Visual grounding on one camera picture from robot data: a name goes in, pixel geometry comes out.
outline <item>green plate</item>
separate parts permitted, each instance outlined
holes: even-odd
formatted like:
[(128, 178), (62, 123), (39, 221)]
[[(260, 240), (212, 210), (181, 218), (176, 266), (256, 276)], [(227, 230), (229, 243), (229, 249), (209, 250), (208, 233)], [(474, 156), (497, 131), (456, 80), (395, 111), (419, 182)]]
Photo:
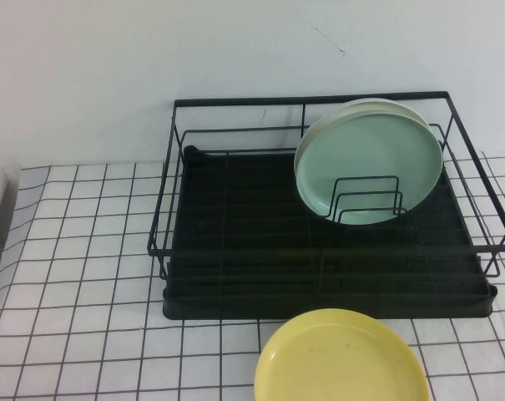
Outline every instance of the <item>green plate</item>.
[[(425, 199), (442, 164), (441, 146), (421, 122), (396, 113), (356, 113), (329, 124), (307, 144), (296, 184), (317, 215), (343, 224), (372, 224), (395, 217), (393, 207), (400, 199), (408, 211)], [(370, 176), (398, 177), (401, 194), (395, 193), (396, 179), (362, 179)]]

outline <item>drip tray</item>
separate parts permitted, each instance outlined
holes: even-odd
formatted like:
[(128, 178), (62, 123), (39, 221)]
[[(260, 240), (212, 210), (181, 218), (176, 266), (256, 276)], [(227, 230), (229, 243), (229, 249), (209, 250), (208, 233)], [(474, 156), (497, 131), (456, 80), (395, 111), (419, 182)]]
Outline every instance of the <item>drip tray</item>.
[[(166, 317), (287, 319), (323, 307), (377, 318), (491, 313), (497, 289), (476, 253), (402, 252), (472, 245), (445, 170), (433, 192), (404, 216), (343, 226), (304, 206), (293, 156), (184, 150)], [(365, 248), (378, 246), (396, 251), (366, 255)], [(321, 252), (332, 248), (354, 252)]]

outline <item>black grid line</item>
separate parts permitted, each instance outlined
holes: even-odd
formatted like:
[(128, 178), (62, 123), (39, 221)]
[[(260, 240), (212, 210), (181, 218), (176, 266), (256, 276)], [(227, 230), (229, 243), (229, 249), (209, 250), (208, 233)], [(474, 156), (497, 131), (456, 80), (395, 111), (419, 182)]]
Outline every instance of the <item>black grid line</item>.
[[(134, 176), (135, 176), (135, 169), (136, 169), (136, 167), (137, 167), (137, 165), (134, 165)], [(129, 206), (131, 204), (131, 199), (132, 199), (131, 195), (132, 195), (133, 190), (134, 190), (134, 181), (132, 180), (132, 184), (131, 184), (131, 187), (129, 189), (130, 197), (128, 198), (128, 207), (126, 209), (126, 214), (128, 214), (128, 211), (129, 211)], [(108, 343), (109, 324), (111, 323), (111, 314), (113, 313), (114, 299), (115, 299), (115, 293), (116, 293), (116, 290), (117, 290), (117, 282), (118, 282), (117, 278), (119, 277), (120, 259), (122, 257), (122, 250), (124, 248), (124, 239), (126, 237), (126, 226), (127, 226), (127, 224), (128, 224), (128, 219), (124, 219), (124, 232), (123, 232), (123, 235), (122, 235), (122, 240), (120, 242), (119, 260), (117, 261), (117, 271), (115, 273), (115, 282), (114, 282), (114, 286), (113, 286), (113, 295), (111, 296), (111, 305), (109, 306), (108, 323), (107, 323), (107, 326), (106, 326), (106, 332), (104, 334), (104, 346), (102, 348), (102, 361), (100, 362), (100, 369), (98, 371), (98, 380), (96, 382), (96, 392), (98, 392), (99, 389), (100, 389), (100, 379), (102, 378), (102, 370), (104, 369), (104, 357), (105, 357), (106, 346), (107, 346), (107, 343)], [(96, 401), (97, 397), (98, 396), (95, 394), (94, 395), (94, 401)]]
[[(104, 177), (105, 177), (105, 173), (106, 173), (107, 169), (108, 169), (108, 165), (105, 166)], [(104, 190), (104, 186), (103, 185), (100, 188), (100, 194), (102, 193), (102, 190)], [(98, 212), (98, 207), (99, 206), (100, 206), (100, 200), (98, 200), (98, 204), (96, 205), (96, 211), (97, 212)], [(95, 225), (96, 225), (96, 219), (93, 220), (93, 226), (91, 228), (91, 233), (94, 232), (94, 226)], [(83, 262), (83, 268), (82, 268), (81, 277), (83, 277), (83, 274), (85, 273), (85, 267), (87, 266), (88, 252), (89, 252), (89, 249), (91, 247), (91, 240), (92, 240), (92, 238), (89, 237), (89, 239), (88, 239), (88, 245), (87, 245), (87, 251), (85, 253), (85, 260)], [(65, 349), (63, 350), (63, 358), (61, 360), (61, 365), (59, 366), (58, 382), (56, 384), (55, 394), (53, 395), (53, 399), (54, 400), (57, 398), (57, 394), (58, 394), (58, 390), (59, 390), (59, 384), (61, 383), (61, 376), (63, 374), (63, 366), (64, 366), (64, 363), (65, 363), (65, 358), (67, 356), (68, 343), (69, 343), (70, 337), (71, 337), (71, 332), (72, 332), (72, 326), (73, 326), (73, 322), (74, 322), (74, 317), (76, 315), (76, 304), (78, 303), (79, 293), (80, 293), (81, 287), (82, 287), (82, 283), (80, 282), (78, 284), (78, 290), (76, 291), (76, 299), (74, 301), (74, 307), (73, 307), (73, 310), (72, 310), (72, 316), (70, 317), (70, 324), (68, 326), (67, 340), (65, 342)]]
[(456, 331), (456, 328), (454, 327), (454, 323), (452, 322), (452, 319), (449, 319), (449, 322), (451, 323), (452, 330), (454, 331), (454, 337), (456, 338), (456, 341), (458, 343), (458, 347), (460, 348), (460, 353), (462, 354), (463, 363), (466, 365), (467, 375), (469, 376), (469, 381), (471, 382), (472, 390), (475, 392), (475, 397), (477, 398), (477, 401), (479, 401), (480, 398), (478, 397), (477, 388), (475, 387), (475, 383), (472, 380), (471, 372), (469, 370), (469, 365), (467, 364), (466, 356), (463, 353), (463, 348), (462, 348), (462, 345), (460, 344), (460, 339), (458, 338), (458, 333)]
[[(78, 174), (78, 169), (79, 169), (79, 167), (76, 167), (76, 172), (74, 173), (74, 180), (76, 180), (76, 175)], [(72, 195), (73, 188), (74, 188), (74, 185), (72, 185), (71, 188), (70, 188), (70, 195)], [(65, 215), (67, 214), (68, 203), (70, 202), (70, 196), (68, 198), (69, 199), (67, 200), (67, 207), (65, 208)], [(63, 229), (63, 223), (64, 223), (64, 216), (63, 216), (63, 220), (61, 220), (61, 226), (59, 227), (59, 232), (61, 232), (61, 230)], [(39, 307), (43, 303), (44, 293), (46, 292), (46, 286), (48, 285), (48, 278), (50, 277), (50, 271), (52, 270), (53, 257), (55, 255), (56, 250), (58, 249), (58, 243), (59, 243), (59, 238), (56, 239), (55, 245), (53, 247), (52, 260), (50, 261), (50, 263), (48, 265), (48, 272), (46, 274), (46, 282), (44, 283), (43, 292), (41, 293), (41, 297), (40, 297), (40, 299), (38, 301), (38, 306)], [(26, 367), (26, 361), (28, 359), (28, 352), (29, 352), (29, 348), (31, 347), (32, 339), (33, 339), (32, 335), (33, 335), (33, 332), (35, 331), (35, 325), (37, 324), (37, 319), (38, 319), (39, 312), (40, 311), (39, 311), (39, 308), (38, 308), (37, 312), (35, 313), (35, 318), (33, 319), (32, 331), (29, 334), (28, 346), (26, 347), (26, 352), (24, 354), (24, 359), (22, 361), (22, 367), (20, 368), (20, 374), (18, 375), (17, 387), (15, 388), (15, 394), (13, 395), (13, 398), (17, 397), (18, 389), (20, 388), (20, 382), (22, 380), (22, 376), (24, 374), (24, 369)]]
[[(223, 388), (242, 388), (242, 387), (253, 387), (254, 384), (225, 384)], [(219, 388), (219, 386), (194, 386), (194, 387), (172, 387), (172, 388), (148, 388), (139, 390), (140, 393), (156, 393), (165, 391), (180, 391), (180, 390), (203, 390)], [(85, 393), (48, 393), (39, 395), (24, 395), (23, 398), (41, 398), (41, 397), (74, 397), (74, 396), (84, 396), (84, 395), (108, 395), (108, 394), (125, 394), (125, 393), (135, 393), (135, 390), (117, 390), (117, 391), (99, 391), (99, 392), (85, 392)], [(0, 396), (0, 399), (13, 399), (13, 396)]]
[(425, 371), (425, 375), (427, 376), (428, 388), (430, 389), (430, 394), (432, 395), (432, 399), (434, 401), (438, 401), (438, 400), (436, 400), (436, 395), (434, 394), (434, 388), (432, 387), (432, 381), (430, 380), (430, 376), (428, 375), (427, 363), (425, 362), (425, 356), (422, 353), (422, 347), (421, 347), (421, 344), (419, 343), (419, 336), (417, 335), (416, 325), (413, 322), (413, 319), (410, 319), (410, 323), (412, 324), (413, 333), (416, 336), (417, 349), (419, 349), (419, 354), (421, 355), (422, 367)]

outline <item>black wire dish rack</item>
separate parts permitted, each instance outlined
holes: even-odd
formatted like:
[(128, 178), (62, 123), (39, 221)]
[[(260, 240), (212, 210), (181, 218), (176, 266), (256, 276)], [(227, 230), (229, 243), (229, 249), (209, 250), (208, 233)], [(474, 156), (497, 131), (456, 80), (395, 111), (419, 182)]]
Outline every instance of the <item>black wire dish rack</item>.
[[(307, 209), (293, 158), (310, 122), (362, 98), (426, 110), (445, 163), (411, 211), (398, 177), (339, 177), (330, 220), (342, 223), (349, 211), (338, 210), (342, 196), (390, 195), (391, 207), (365, 211), (396, 215), (348, 226)], [(170, 133), (148, 244), (166, 280), (166, 317), (289, 318), (320, 307), (381, 318), (491, 313), (497, 288), (487, 278), (500, 274), (505, 211), (447, 92), (176, 100)], [(464, 176), (464, 167), (476, 174)], [(344, 193), (347, 180), (387, 180), (391, 190)], [(504, 235), (489, 232), (480, 196)]]

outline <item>countertop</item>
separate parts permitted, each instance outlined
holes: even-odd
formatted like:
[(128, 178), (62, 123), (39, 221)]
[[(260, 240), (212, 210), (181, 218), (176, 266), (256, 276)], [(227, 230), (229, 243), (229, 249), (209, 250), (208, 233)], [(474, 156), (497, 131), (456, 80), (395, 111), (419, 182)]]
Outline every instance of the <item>countertop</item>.
[[(505, 153), (480, 156), (505, 208)], [(0, 399), (254, 399), (260, 350), (283, 322), (163, 316), (164, 281), (146, 253), (161, 167), (22, 172), (0, 265)], [(497, 238), (487, 200), (475, 199)], [(435, 401), (505, 400), (505, 254), (498, 262), (490, 317), (383, 320)]]

